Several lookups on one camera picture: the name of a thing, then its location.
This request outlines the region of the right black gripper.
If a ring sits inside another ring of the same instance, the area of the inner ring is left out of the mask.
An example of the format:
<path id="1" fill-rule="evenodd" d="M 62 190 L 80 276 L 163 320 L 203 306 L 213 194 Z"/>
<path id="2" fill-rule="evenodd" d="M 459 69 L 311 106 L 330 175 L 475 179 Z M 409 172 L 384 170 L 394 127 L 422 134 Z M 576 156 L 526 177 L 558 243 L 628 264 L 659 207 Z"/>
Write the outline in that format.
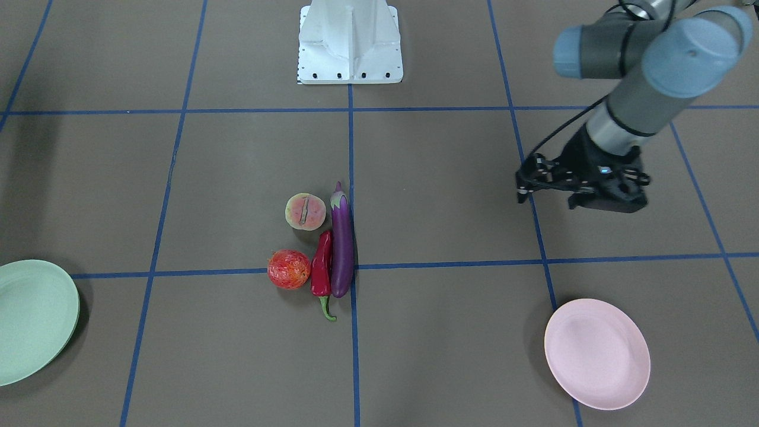
<path id="1" fill-rule="evenodd" d="M 643 171 L 641 154 L 636 145 L 623 156 L 607 153 L 596 145 L 583 125 L 557 158 L 559 167 L 572 173 L 569 208 L 624 214 L 645 208 L 648 198 L 643 188 L 650 184 L 650 176 Z"/>

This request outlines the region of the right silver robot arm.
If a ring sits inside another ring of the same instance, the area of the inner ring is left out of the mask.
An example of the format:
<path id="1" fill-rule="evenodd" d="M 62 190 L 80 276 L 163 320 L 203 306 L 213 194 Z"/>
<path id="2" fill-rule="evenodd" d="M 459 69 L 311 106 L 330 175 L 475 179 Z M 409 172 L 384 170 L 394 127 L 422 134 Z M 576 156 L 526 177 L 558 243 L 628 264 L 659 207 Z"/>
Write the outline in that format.
<path id="1" fill-rule="evenodd" d="M 670 20 L 653 5 L 649 21 L 616 10 L 565 29 L 553 47 L 558 75 L 617 80 L 556 158 L 570 208 L 631 214 L 647 206 L 642 146 L 742 59 L 753 36 L 749 15 L 732 6 Z"/>

